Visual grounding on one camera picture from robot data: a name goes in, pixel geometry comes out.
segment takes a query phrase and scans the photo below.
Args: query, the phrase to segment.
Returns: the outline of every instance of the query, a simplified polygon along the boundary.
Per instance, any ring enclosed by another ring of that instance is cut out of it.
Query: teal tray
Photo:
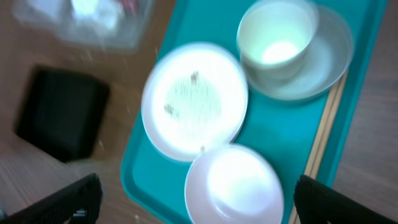
[[[236,32],[254,0],[177,0],[160,57],[189,42],[212,42],[238,58]],[[353,31],[356,52],[333,124],[318,180],[331,186],[363,84],[386,0],[318,0],[339,12]],[[246,119],[235,142],[264,156],[284,189],[287,223],[295,183],[304,172],[326,103],[325,93],[311,101],[281,103],[249,92]],[[161,155],[150,143],[139,113],[121,165],[121,181],[129,198],[166,223],[190,223],[184,182],[190,164]]]

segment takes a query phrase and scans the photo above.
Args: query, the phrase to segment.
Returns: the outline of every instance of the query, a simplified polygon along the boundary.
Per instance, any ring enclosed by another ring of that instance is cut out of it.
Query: white cup
[[[291,78],[301,69],[317,27],[317,8],[306,0],[258,1],[239,25],[241,61],[261,75]]]

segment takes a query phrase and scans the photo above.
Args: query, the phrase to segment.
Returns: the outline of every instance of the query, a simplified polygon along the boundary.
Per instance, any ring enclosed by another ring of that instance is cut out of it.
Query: clear plastic container
[[[100,34],[88,26],[81,26],[73,16],[71,0],[17,0],[14,15],[22,24],[49,30],[66,42],[103,50],[131,51],[137,49],[155,5],[155,0],[136,1],[135,11],[124,8],[124,15],[112,34]]]

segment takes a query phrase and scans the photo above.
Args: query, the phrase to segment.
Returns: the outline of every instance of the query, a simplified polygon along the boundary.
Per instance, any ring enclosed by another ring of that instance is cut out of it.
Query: wooden chopsticks
[[[330,131],[335,121],[341,96],[343,95],[347,74],[348,72],[343,75],[338,83],[333,85],[329,92],[325,108],[323,109],[317,134],[315,135],[311,153],[304,170],[304,174],[313,179],[316,179],[318,175],[319,167],[329,140]],[[292,213],[290,214],[289,224],[300,224],[295,206],[293,206]]]

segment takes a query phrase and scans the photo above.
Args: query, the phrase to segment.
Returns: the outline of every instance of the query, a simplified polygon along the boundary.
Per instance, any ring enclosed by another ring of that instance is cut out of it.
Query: dirty plate
[[[238,61],[210,43],[188,44],[152,70],[142,94],[145,131],[165,156],[193,161],[230,143],[246,114],[248,86]]]
[[[323,93],[344,74],[354,52],[351,31],[331,9],[319,7],[318,11],[318,32],[308,46],[303,67],[291,79],[275,80],[241,62],[255,90],[278,100],[301,100]]]

